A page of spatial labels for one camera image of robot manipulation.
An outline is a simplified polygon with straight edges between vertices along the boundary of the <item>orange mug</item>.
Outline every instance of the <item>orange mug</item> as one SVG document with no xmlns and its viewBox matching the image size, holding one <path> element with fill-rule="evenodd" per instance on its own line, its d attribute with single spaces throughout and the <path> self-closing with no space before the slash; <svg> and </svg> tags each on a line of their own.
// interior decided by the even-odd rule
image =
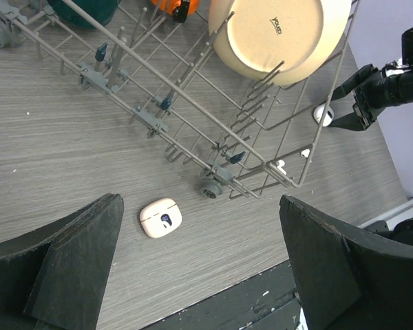
<svg viewBox="0 0 413 330">
<path fill-rule="evenodd" d="M 155 6 L 160 3 L 159 9 L 170 14 L 175 22 L 184 23 L 187 17 L 198 9 L 200 0 L 151 0 L 151 2 Z"/>
</svg>

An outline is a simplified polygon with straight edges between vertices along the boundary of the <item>white wall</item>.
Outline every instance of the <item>white wall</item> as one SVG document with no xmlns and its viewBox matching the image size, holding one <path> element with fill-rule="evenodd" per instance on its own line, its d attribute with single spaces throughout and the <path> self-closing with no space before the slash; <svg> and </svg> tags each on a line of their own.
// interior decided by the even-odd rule
<svg viewBox="0 0 413 330">
<path fill-rule="evenodd" d="M 401 55 L 401 35 L 413 27 L 413 0 L 361 0 L 350 35 L 358 67 L 379 68 Z M 402 185 L 413 197 L 413 104 L 387 108 L 379 124 Z"/>
</svg>

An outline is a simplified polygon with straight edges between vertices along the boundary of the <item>wooden floor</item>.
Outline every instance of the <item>wooden floor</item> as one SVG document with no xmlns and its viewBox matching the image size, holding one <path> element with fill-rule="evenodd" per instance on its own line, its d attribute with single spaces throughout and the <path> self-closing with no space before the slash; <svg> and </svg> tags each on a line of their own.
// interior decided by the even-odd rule
<svg viewBox="0 0 413 330">
<path fill-rule="evenodd" d="M 207 2 L 201 10 L 205 16 Z M 138 1 L 123 5 L 135 15 L 141 8 Z M 108 28 L 115 32 L 121 23 L 131 31 L 133 25 L 120 12 Z M 156 34 L 165 37 L 172 26 L 165 23 Z M 184 53 L 205 27 L 199 17 L 193 17 L 169 43 Z M 81 33 L 95 45 L 104 41 L 96 32 Z M 53 45 L 60 40 L 55 27 L 41 32 L 47 35 Z M 147 41 L 138 52 L 146 56 L 155 46 Z M 62 51 L 75 59 L 83 53 L 75 42 Z M 160 50 L 151 63 L 169 74 L 177 62 Z M 355 70 L 348 52 L 340 79 Z M 141 72 L 138 79 L 156 89 L 158 81 Z M 202 73 L 235 100 L 248 85 L 216 55 Z M 304 106 L 323 97 L 331 74 L 333 66 L 315 74 Z M 129 90 L 128 102 L 143 100 L 138 89 Z M 193 81 L 189 92 L 219 119 L 230 117 L 229 102 L 200 80 Z M 282 104 L 274 116 L 283 116 L 296 98 L 294 90 L 280 95 Z M 333 107 L 346 113 L 351 103 L 349 98 Z M 214 130 L 188 104 L 179 102 L 177 109 L 197 127 Z M 81 91 L 76 77 L 59 76 L 58 63 L 38 60 L 31 41 L 0 49 L 0 242 L 67 215 L 107 192 L 120 193 L 125 200 L 98 329 L 139 329 L 287 259 L 278 216 L 284 193 L 355 225 L 405 201 L 378 124 L 366 133 L 325 129 L 300 190 L 276 187 L 260 200 L 229 201 L 226 194 L 213 201 L 198 193 L 197 166 L 168 163 L 165 144 L 148 140 L 141 124 L 129 126 L 128 121 L 129 116 L 104 96 L 92 89 Z M 307 113 L 293 128 L 285 152 L 308 143 L 316 126 Z M 175 132 L 177 126 L 170 129 Z M 261 138 L 258 150 L 272 153 L 278 133 Z M 180 139 L 193 143 L 195 138 L 187 131 Z M 294 162 L 286 164 L 290 173 L 296 171 Z M 142 231 L 138 214 L 161 197 L 175 199 L 184 220 L 173 234 L 153 240 Z"/>
</svg>

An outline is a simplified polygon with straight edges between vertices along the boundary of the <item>stacked plate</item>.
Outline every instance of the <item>stacked plate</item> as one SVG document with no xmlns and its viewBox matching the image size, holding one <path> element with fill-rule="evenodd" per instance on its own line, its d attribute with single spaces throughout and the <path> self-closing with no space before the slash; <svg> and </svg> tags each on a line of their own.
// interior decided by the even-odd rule
<svg viewBox="0 0 413 330">
<path fill-rule="evenodd" d="M 291 85 L 315 72 L 346 28 L 351 0 L 211 0 L 212 34 L 234 12 L 214 48 L 231 69 L 261 79 L 282 61 L 273 82 Z"/>
</svg>

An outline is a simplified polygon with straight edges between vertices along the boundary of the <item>dishwasher rack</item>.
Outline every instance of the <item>dishwasher rack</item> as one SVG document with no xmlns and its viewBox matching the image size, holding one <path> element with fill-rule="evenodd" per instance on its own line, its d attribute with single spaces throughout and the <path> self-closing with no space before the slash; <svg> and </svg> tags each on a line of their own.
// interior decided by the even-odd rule
<svg viewBox="0 0 413 330">
<path fill-rule="evenodd" d="M 341 44 L 341 50 L 335 52 L 322 66 L 324 67 L 335 59 L 338 60 L 329 93 L 321 98 L 321 102 L 303 108 L 300 107 L 300 104 L 306 92 L 309 78 L 287 87 L 277 87 L 271 82 L 280 73 L 284 62 L 279 63 L 263 79 L 252 82 L 239 102 L 234 101 L 202 74 L 201 69 L 214 52 L 215 37 L 226 27 L 229 20 L 233 19 L 233 12 L 211 35 L 208 31 L 207 20 L 200 13 L 196 13 L 204 21 L 204 33 L 187 54 L 181 55 L 173 47 L 170 47 L 167 39 L 177 29 L 183 29 L 184 25 L 174 25 L 173 30 L 163 39 L 156 36 L 155 31 L 169 18 L 167 14 L 159 11 L 158 7 L 151 11 L 143 8 L 138 12 L 131 12 L 120 5 L 118 10 L 131 20 L 133 29 L 127 31 L 124 26 L 120 26 L 118 34 L 115 35 L 95 21 L 72 0 L 62 1 L 102 33 L 107 38 L 107 42 L 99 47 L 94 47 L 73 28 L 64 24 L 52 7 L 44 3 L 44 0 L 22 0 L 19 7 L 10 5 L 8 0 L 0 0 L 0 47 L 14 47 L 26 39 L 34 41 L 40 59 L 51 56 L 59 62 L 60 75 L 78 76 L 78 83 L 83 92 L 90 87 L 98 90 L 131 116 L 130 124 L 140 122 L 146 126 L 148 138 L 159 137 L 163 139 L 167 144 L 165 157 L 169 162 L 180 162 L 183 165 L 197 164 L 201 168 L 200 191 L 208 198 L 215 199 L 222 195 L 226 187 L 231 189 L 229 198 L 235 199 L 243 196 L 260 198 L 267 188 L 277 185 L 295 188 L 303 185 L 323 128 L 323 120 L 320 120 L 319 124 L 315 124 L 315 134 L 309 143 L 287 153 L 280 153 L 280 151 L 285 145 L 285 139 L 294 118 L 304 113 L 309 114 L 316 106 L 322 104 L 325 104 L 323 118 L 327 114 L 360 0 L 352 2 L 350 22 L 346 30 L 346 37 Z M 32 13 L 32 16 L 23 15 L 22 12 Z M 46 38 L 42 38 L 40 35 L 42 29 L 49 25 L 62 29 L 67 37 L 57 45 L 50 45 Z M 61 47 L 70 42 L 71 39 L 78 41 L 87 49 L 78 61 L 70 60 L 61 51 Z M 151 50 L 146 58 L 143 58 L 138 55 L 136 49 L 147 39 L 154 39 L 158 46 Z M 108 46 L 112 49 L 110 55 L 106 55 Z M 168 76 L 149 62 L 158 50 L 164 50 L 168 52 L 169 56 L 178 59 L 178 64 Z M 187 60 L 188 55 L 194 56 L 192 61 Z M 135 60 L 138 67 L 135 70 L 125 69 L 125 63 L 131 60 Z M 156 90 L 150 90 L 139 81 L 137 76 L 141 68 L 148 70 L 160 81 Z M 182 74 L 178 78 L 173 77 L 181 68 Z M 225 98 L 234 108 L 233 115 L 226 124 L 205 109 L 195 100 L 194 95 L 190 95 L 188 92 L 187 87 L 195 77 L 212 88 L 218 97 Z M 146 95 L 144 102 L 131 105 L 123 100 L 120 97 L 121 91 L 127 85 L 134 85 L 141 90 Z M 271 123 L 269 115 L 273 107 L 282 102 L 278 98 L 279 93 L 300 87 L 301 91 L 292 113 L 279 122 Z M 179 112 L 178 100 L 185 100 L 191 105 L 193 111 L 198 111 L 198 115 L 200 114 L 205 120 L 211 121 L 213 126 L 220 130 L 220 134 L 211 136 L 209 132 L 198 128 L 192 121 L 186 119 L 185 114 L 182 115 Z M 191 139 L 194 135 L 194 140 L 188 146 L 184 146 L 179 140 L 183 128 L 190 129 Z M 257 150 L 257 140 L 263 134 L 280 128 L 282 128 L 283 133 L 276 151 L 268 157 L 263 156 Z M 251 129 L 254 132 L 253 135 L 247 133 Z M 204 148 L 202 152 L 198 152 L 201 145 Z M 208 156 L 202 157 L 200 153 L 208 154 Z M 302 170 L 299 178 L 294 179 L 286 174 L 281 163 L 291 156 L 300 154 L 304 155 Z"/>
</svg>

